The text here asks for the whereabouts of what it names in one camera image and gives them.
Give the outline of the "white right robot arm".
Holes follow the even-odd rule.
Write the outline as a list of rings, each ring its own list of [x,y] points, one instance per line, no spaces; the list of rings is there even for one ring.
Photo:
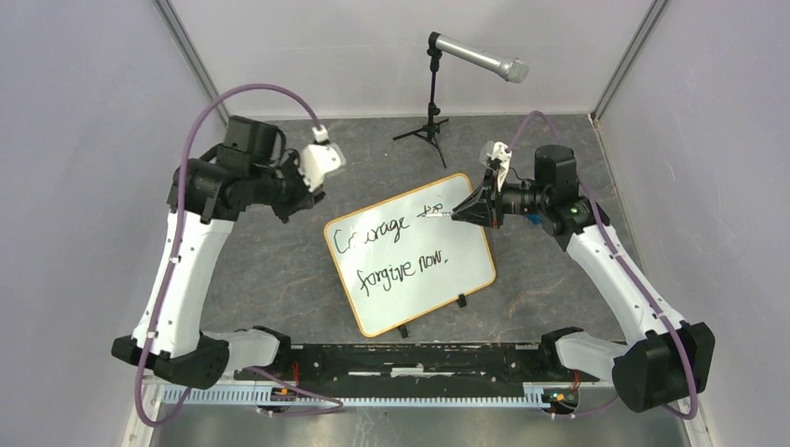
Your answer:
[[[663,407],[694,419],[700,409],[715,350],[703,322],[691,324],[661,297],[622,247],[616,229],[579,177],[574,151],[550,144],[534,154],[534,176],[506,180],[512,150],[488,142],[481,151],[484,176],[455,206],[457,222],[499,228],[507,215],[536,216],[543,230],[576,262],[613,312],[624,344],[568,327],[544,334],[538,368],[551,380],[572,371],[609,382],[631,411]]]

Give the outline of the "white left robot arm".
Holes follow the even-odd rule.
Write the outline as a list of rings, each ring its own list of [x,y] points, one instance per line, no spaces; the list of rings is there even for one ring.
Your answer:
[[[178,212],[180,174],[173,174],[166,244],[143,315],[116,338],[114,358],[142,365],[172,384],[208,389],[251,366],[270,379],[292,369],[291,339],[263,326],[205,332],[201,315],[219,254],[239,215],[270,207],[287,223],[325,196],[322,183],[346,163],[324,129],[301,151],[286,148],[277,126],[234,115],[222,142],[186,165],[184,213]]]

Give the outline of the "yellow framed whiteboard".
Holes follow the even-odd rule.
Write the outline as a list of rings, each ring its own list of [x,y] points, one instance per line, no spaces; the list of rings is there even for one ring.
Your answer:
[[[471,194],[456,173],[333,219],[323,235],[361,334],[372,338],[493,284],[485,231],[451,218]]]

